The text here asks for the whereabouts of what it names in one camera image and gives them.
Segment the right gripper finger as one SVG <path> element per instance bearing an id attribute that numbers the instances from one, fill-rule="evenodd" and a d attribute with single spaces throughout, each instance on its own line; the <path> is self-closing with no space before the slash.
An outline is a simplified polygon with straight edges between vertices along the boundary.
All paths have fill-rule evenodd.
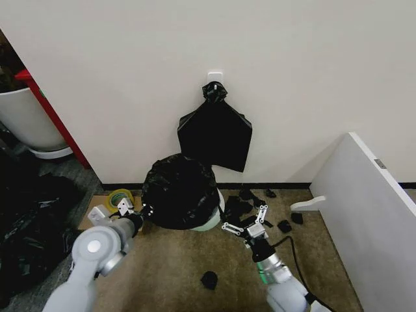
<path id="1" fill-rule="evenodd" d="M 221 228 L 236 236 L 244 236 L 244 232 L 249 226 L 247 219 L 242 219 L 244 212 L 235 209 L 220 212 L 222 221 Z"/>
<path id="2" fill-rule="evenodd" d="M 256 224 L 263 224 L 265 221 L 265 216 L 268 210 L 268 205 L 264 200 L 260 200 L 259 198 L 253 199 L 253 206 L 257 209 Z"/>

